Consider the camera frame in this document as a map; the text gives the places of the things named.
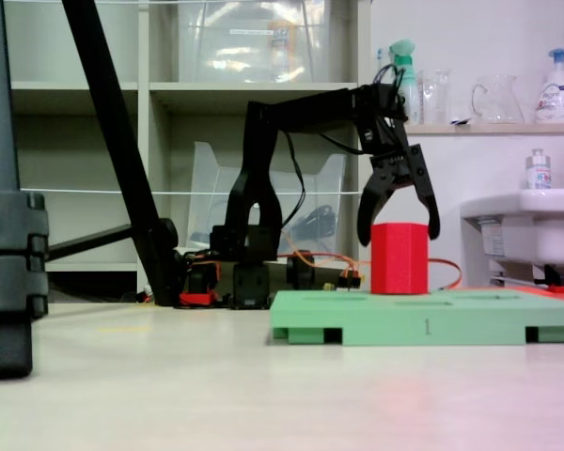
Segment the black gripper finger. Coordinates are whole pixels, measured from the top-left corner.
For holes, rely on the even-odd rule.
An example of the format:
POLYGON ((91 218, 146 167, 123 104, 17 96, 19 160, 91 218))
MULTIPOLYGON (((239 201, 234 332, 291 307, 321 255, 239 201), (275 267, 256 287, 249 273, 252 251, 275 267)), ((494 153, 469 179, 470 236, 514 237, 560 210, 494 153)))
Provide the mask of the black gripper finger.
POLYGON ((407 152, 407 162, 415 192, 420 203, 429 214, 428 235, 430 239, 437 239, 441 225, 434 190, 420 145, 410 146, 407 152))
POLYGON ((366 183, 358 208, 358 239, 371 242, 371 228, 379 212, 395 192, 396 166, 389 159, 373 157, 372 174, 366 183))

